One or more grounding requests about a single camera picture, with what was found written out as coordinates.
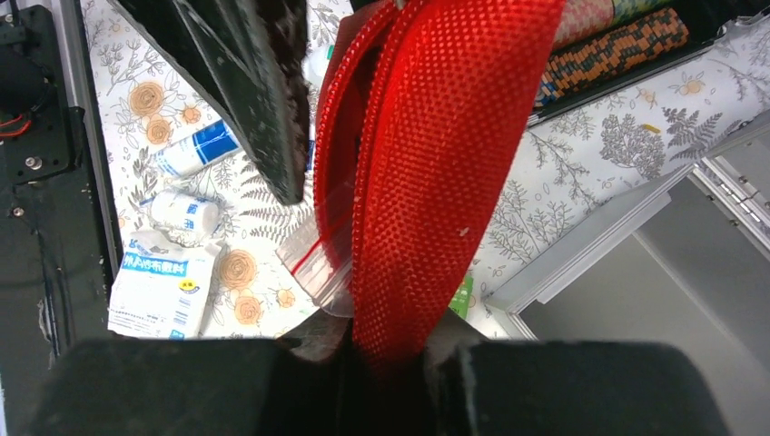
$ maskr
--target red strap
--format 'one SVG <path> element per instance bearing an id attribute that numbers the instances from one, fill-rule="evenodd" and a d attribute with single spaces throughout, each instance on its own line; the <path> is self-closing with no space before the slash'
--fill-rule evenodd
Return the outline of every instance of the red strap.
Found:
<path id="1" fill-rule="evenodd" d="M 318 123 L 317 214 L 328 229 L 353 210 L 353 340 L 380 374 L 420 353 L 466 273 L 563 4 L 409 0 L 397 11 L 387 2 L 329 82 Z M 371 81 L 367 55 L 386 36 Z M 370 81 L 363 95 L 361 83 Z M 354 168 L 355 198 L 325 203 Z"/>

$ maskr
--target floral tablecloth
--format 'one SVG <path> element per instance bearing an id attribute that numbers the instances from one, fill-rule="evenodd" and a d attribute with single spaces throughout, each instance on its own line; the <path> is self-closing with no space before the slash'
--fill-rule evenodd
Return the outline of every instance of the floral tablecloth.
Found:
<path id="1" fill-rule="evenodd" d="M 83 1 L 121 235 L 148 226 L 139 202 L 165 185 L 149 156 L 219 119 L 106 2 Z M 311 50 L 332 44 L 346 0 L 309 0 Z M 468 321 L 505 336 L 483 301 L 613 196 L 693 162 L 743 121 L 770 109 L 770 21 L 734 27 L 709 53 L 529 129 L 470 266 Z M 318 90 L 311 89 L 315 109 Z M 282 208 L 237 154 L 181 182 L 223 206 L 228 248 L 201 336 L 277 336 L 315 308 L 274 249 L 311 213 Z M 310 186 L 306 187 L 311 201 Z"/>

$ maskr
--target gray leaf print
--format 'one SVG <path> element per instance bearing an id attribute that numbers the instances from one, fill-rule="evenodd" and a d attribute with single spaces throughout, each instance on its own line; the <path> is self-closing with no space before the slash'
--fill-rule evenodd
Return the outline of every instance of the gray leaf print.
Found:
<path id="1" fill-rule="evenodd" d="M 631 114 L 626 114 L 623 121 L 611 114 L 602 123 L 602 143 L 599 152 L 602 159 L 610 161 L 620 168 L 634 168 L 647 180 L 660 176 L 660 170 L 666 162 L 663 140 L 641 125 Z"/>
<path id="2" fill-rule="evenodd" d="M 85 30 L 85 41 L 87 43 L 88 53 L 94 50 L 99 36 L 104 33 L 104 19 L 94 19 L 93 15 L 97 13 L 95 0 L 88 0 L 83 5 L 83 22 Z"/>
<path id="3" fill-rule="evenodd" d="M 730 38 L 724 38 L 721 41 L 714 43 L 714 50 L 724 58 L 730 57 L 731 55 L 738 56 L 738 52 L 733 47 Z"/>
<path id="4" fill-rule="evenodd" d="M 224 315 L 222 315 L 220 306 L 224 305 L 224 294 L 226 293 L 229 293 L 229 291 L 223 291 L 218 289 L 218 287 L 212 287 L 208 297 L 206 297 L 206 309 L 203 316 L 204 320 L 214 319 L 217 324 L 224 325 Z"/>
<path id="5" fill-rule="evenodd" d="M 593 191 L 580 182 L 580 177 L 589 175 L 591 172 L 581 163 L 575 163 L 569 160 L 573 153 L 572 147 L 566 141 L 560 141 L 549 137 L 547 140 L 529 133 L 535 140 L 535 147 L 538 149 L 538 168 L 542 168 L 549 161 L 553 161 L 557 169 L 557 177 L 554 179 L 556 186 L 569 185 L 569 199 L 580 201 L 586 206 L 586 212 L 591 211 L 597 205 L 597 198 Z"/>
<path id="6" fill-rule="evenodd" d="M 739 102 L 743 102 L 749 95 L 754 95 L 763 106 L 763 110 L 770 109 L 770 75 L 768 75 L 767 71 L 743 72 L 722 61 L 716 59 L 711 59 L 711 61 L 727 68 L 730 77 L 733 78 L 737 86 Z"/>
<path id="7" fill-rule="evenodd" d="M 626 105 L 626 100 L 627 97 L 621 93 L 610 94 L 594 103 L 594 108 L 601 109 L 602 107 L 606 106 L 607 109 L 613 111 Z"/>
<path id="8" fill-rule="evenodd" d="M 311 40 L 315 41 L 316 45 L 333 44 L 340 27 L 340 18 L 323 3 L 315 6 L 308 4 L 308 9 L 318 18 L 318 21 L 312 20 Z"/>
<path id="9" fill-rule="evenodd" d="M 522 264 L 540 254 L 540 245 L 549 246 L 569 229 L 574 218 L 564 202 L 548 202 L 546 209 L 536 208 L 525 217 L 527 190 L 515 180 L 506 182 L 498 207 L 492 214 L 489 236 L 500 254 Z"/>
<path id="10" fill-rule="evenodd" d="M 741 120 L 735 120 L 721 134 L 717 135 L 716 126 L 722 118 L 723 114 L 721 112 L 709 116 L 701 124 L 698 123 L 700 111 L 687 115 L 686 108 L 671 109 L 664 107 L 663 115 L 666 117 L 666 121 L 671 124 L 666 129 L 666 132 L 674 136 L 668 142 L 668 148 L 687 146 L 684 151 L 674 154 L 670 159 L 671 161 L 703 157 L 711 147 L 720 143 L 741 124 Z"/>
<path id="11" fill-rule="evenodd" d="M 748 61 L 753 66 L 770 67 L 770 50 L 767 49 L 770 47 L 770 29 L 762 29 L 764 32 L 760 29 L 762 28 L 759 26 L 756 28 L 754 37 L 749 44 L 753 53 Z"/>
<path id="12" fill-rule="evenodd" d="M 248 161 L 248 156 L 244 155 L 243 158 Z M 251 237 L 268 238 L 275 243 L 283 243 L 305 219 L 312 215 L 312 181 L 308 180 L 305 184 L 304 202 L 286 207 L 278 203 L 262 176 L 256 168 L 252 167 L 253 163 L 249 161 L 242 170 L 242 173 L 249 173 L 251 176 L 242 183 L 241 198 L 256 202 L 257 205 L 241 211 L 241 216 L 255 218 L 258 222 L 249 231 Z"/>
<path id="13" fill-rule="evenodd" d="M 585 109 L 577 109 L 560 116 L 551 124 L 551 132 L 580 136 L 584 141 L 591 139 L 596 125 L 592 123 L 594 118 L 588 115 Z"/>
<path id="14" fill-rule="evenodd" d="M 225 204 L 225 201 L 221 197 L 217 198 L 217 203 L 220 205 L 219 231 L 227 237 L 232 237 L 240 228 L 237 225 L 235 218 L 233 218 L 233 216 L 237 214 L 235 206 L 232 204 L 227 204 L 222 207 L 222 205 Z"/>
<path id="15" fill-rule="evenodd" d="M 158 174 L 150 165 L 150 149 L 144 147 L 139 150 L 139 155 L 134 159 L 131 168 L 136 178 L 136 185 L 133 188 L 129 198 L 132 208 L 140 212 L 139 203 L 155 195 L 155 188 L 158 185 Z"/>
<path id="16" fill-rule="evenodd" d="M 223 189 L 230 189 L 232 186 L 233 167 L 235 166 L 235 158 L 233 156 L 223 159 L 218 165 L 213 168 L 214 181 L 219 184 Z"/>

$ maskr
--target white plastic package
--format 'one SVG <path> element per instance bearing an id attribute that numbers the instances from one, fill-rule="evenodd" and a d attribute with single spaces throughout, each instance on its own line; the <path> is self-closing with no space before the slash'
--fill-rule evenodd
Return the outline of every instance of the white plastic package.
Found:
<path id="1" fill-rule="evenodd" d="M 219 206 L 202 197 L 193 197 L 168 188 L 141 203 L 155 228 L 193 233 L 200 241 L 211 238 L 219 225 Z"/>
<path id="2" fill-rule="evenodd" d="M 184 248 L 162 233 L 131 233 L 110 297 L 107 328 L 136 338 L 195 338 L 222 241 Z"/>

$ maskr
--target patterned fabric item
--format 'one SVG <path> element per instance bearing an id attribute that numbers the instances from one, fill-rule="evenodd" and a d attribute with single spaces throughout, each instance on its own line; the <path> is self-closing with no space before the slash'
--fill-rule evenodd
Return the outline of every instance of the patterned fabric item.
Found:
<path id="1" fill-rule="evenodd" d="M 194 2 L 184 13 L 176 12 L 172 0 L 105 1 L 126 17 L 132 31 L 165 52 L 183 77 L 197 83 L 280 203 L 300 203 L 310 129 L 301 74 L 308 35 L 305 0 Z M 243 99 L 245 94 L 250 99 Z"/>
<path id="2" fill-rule="evenodd" d="M 612 20 L 612 25 L 619 25 L 657 7 L 667 5 L 671 0 L 612 0 L 612 3 L 615 5 L 615 18 Z"/>
<path id="3" fill-rule="evenodd" d="M 382 378 L 413 363 L 466 274 L 563 4 L 410 0 L 398 11 L 385 2 L 324 85 L 316 213 L 328 235 L 338 221 L 332 214 L 352 209 L 353 341 Z M 371 80 L 367 57 L 380 46 Z M 356 76 L 369 78 L 370 91 L 360 92 L 365 81 Z M 363 123 L 346 113 L 365 114 Z M 335 175 L 352 170 L 355 194 L 329 204 Z"/>
<path id="4" fill-rule="evenodd" d="M 687 43 L 689 32 L 668 7 L 548 59 L 535 107 L 605 82 Z"/>
<path id="5" fill-rule="evenodd" d="M 554 50 L 607 30 L 614 16 L 612 0 L 567 0 L 554 37 Z"/>
<path id="6" fill-rule="evenodd" d="M 149 155 L 220 117 L 106 1 L 81 4 L 114 207 L 127 241 L 131 232 L 149 228 L 136 202 L 177 184 L 148 170 Z M 350 3 L 307 5 L 309 49 L 325 49 L 338 23 L 352 13 Z M 752 27 L 733 26 L 702 56 L 528 129 L 469 266 L 471 325 L 490 338 L 508 338 L 510 332 L 487 311 L 486 296 L 600 204 L 691 164 L 742 122 L 770 110 L 768 18 Z M 311 88 L 313 117 L 319 92 Z M 221 235 L 228 249 L 216 268 L 202 337 L 272 338 L 315 310 L 274 253 L 312 213 L 310 183 L 308 202 L 280 207 L 240 152 L 179 187 L 222 202 Z M 403 311 L 411 313 L 412 307 Z"/>

